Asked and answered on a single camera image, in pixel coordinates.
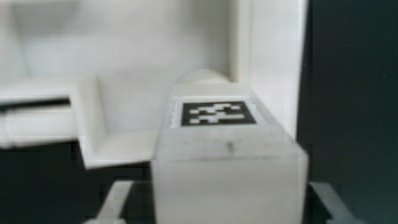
white pipe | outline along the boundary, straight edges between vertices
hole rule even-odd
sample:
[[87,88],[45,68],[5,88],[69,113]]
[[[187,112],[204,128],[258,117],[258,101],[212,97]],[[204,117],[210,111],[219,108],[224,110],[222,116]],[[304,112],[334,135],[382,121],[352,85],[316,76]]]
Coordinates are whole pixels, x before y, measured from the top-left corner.
[[75,140],[77,137],[71,106],[14,109],[0,118],[0,146],[32,146]]
[[123,206],[125,206],[132,186],[133,186],[133,181],[114,182],[109,196],[103,202],[103,207],[96,217],[98,220],[117,219],[121,215],[121,211],[123,211]]
[[231,0],[229,72],[231,81],[245,82],[251,72],[251,7],[252,0]]

white box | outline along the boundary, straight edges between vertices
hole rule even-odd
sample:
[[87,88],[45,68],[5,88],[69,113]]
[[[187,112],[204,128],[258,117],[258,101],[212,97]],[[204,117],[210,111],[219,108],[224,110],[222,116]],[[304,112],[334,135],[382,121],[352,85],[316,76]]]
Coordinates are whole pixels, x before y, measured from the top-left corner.
[[[308,156],[258,101],[224,97],[236,100],[254,125],[165,122],[153,161],[158,224],[300,223]],[[172,120],[192,101],[176,100]]]

dark surface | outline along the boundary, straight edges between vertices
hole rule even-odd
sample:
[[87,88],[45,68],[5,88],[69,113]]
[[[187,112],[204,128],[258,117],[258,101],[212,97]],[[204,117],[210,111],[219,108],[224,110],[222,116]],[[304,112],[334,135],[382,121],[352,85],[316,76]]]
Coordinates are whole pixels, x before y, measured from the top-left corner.
[[85,170],[77,143],[0,151],[0,223],[82,224],[116,180],[135,180],[123,217],[153,223],[149,164]]
[[332,218],[315,190],[308,187],[302,224],[327,224]]
[[398,1],[313,0],[299,142],[356,216],[398,220]]

white wall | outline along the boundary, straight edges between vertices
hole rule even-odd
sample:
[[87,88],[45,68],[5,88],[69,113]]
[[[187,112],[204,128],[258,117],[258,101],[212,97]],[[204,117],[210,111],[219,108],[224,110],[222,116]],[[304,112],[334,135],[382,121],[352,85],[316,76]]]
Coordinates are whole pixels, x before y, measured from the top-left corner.
[[169,89],[199,68],[228,71],[228,0],[16,4],[34,77],[100,75],[112,132],[157,128]]
[[252,88],[295,137],[306,0],[252,0],[252,20]]
[[11,4],[0,0],[0,85],[27,77]]

white cylinder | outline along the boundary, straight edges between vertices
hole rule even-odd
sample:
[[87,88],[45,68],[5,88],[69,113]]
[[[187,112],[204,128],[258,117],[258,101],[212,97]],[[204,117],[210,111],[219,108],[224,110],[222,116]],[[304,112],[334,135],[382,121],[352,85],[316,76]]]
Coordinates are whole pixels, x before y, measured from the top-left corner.
[[16,109],[5,114],[5,134],[16,146],[30,146],[77,139],[71,106]]

